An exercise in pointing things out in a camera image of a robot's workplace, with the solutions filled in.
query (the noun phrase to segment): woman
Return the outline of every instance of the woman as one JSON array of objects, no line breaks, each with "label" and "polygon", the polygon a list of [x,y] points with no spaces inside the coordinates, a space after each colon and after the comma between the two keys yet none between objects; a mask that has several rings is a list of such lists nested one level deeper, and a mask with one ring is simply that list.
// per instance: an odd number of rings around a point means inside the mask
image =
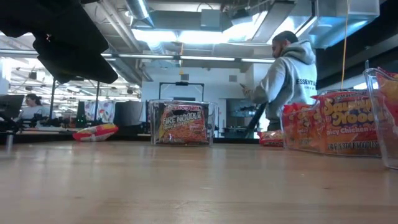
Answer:
[{"label": "woman", "polygon": [[27,107],[22,109],[21,113],[19,113],[18,119],[32,119],[35,114],[41,114],[42,117],[50,116],[50,110],[42,105],[42,102],[40,101],[41,99],[41,96],[37,96],[33,93],[26,95],[25,102]]}]

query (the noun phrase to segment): table surface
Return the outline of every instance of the table surface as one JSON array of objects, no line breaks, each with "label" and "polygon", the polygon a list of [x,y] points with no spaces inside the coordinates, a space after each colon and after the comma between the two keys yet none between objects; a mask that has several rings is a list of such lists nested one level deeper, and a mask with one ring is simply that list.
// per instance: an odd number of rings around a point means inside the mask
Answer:
[{"label": "table surface", "polygon": [[398,172],[380,159],[258,145],[14,145],[1,223],[397,223]]}]

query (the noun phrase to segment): hood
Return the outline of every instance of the hood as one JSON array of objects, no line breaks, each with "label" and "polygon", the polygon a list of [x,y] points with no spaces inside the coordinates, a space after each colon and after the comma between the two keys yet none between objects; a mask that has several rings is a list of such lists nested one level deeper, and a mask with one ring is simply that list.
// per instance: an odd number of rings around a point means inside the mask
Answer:
[{"label": "hood", "polygon": [[281,55],[282,57],[294,57],[307,65],[315,63],[315,54],[308,40],[290,44],[282,51]]}]

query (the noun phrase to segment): clear plastic container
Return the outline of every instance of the clear plastic container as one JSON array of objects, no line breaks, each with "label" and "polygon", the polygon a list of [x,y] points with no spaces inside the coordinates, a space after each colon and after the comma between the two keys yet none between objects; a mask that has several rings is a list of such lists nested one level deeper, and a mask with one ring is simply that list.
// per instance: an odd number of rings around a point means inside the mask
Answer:
[{"label": "clear plastic container", "polygon": [[285,148],[339,156],[380,156],[366,90],[325,91],[315,98],[314,105],[284,106]]},{"label": "clear plastic container", "polygon": [[398,74],[365,70],[381,154],[387,167],[398,169]]},{"label": "clear plastic container", "polygon": [[213,144],[217,104],[210,102],[150,100],[151,143],[174,146]]}]

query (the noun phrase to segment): man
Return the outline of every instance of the man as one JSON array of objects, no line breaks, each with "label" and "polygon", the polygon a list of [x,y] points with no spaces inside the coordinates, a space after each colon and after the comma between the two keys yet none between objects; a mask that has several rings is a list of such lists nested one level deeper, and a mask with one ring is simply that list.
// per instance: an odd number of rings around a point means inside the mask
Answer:
[{"label": "man", "polygon": [[267,103],[268,131],[280,129],[281,109],[286,104],[313,104],[316,95],[317,68],[315,54],[307,40],[299,41],[290,31],[272,40],[275,62],[260,84],[254,89],[243,88],[244,95],[254,103]]}]

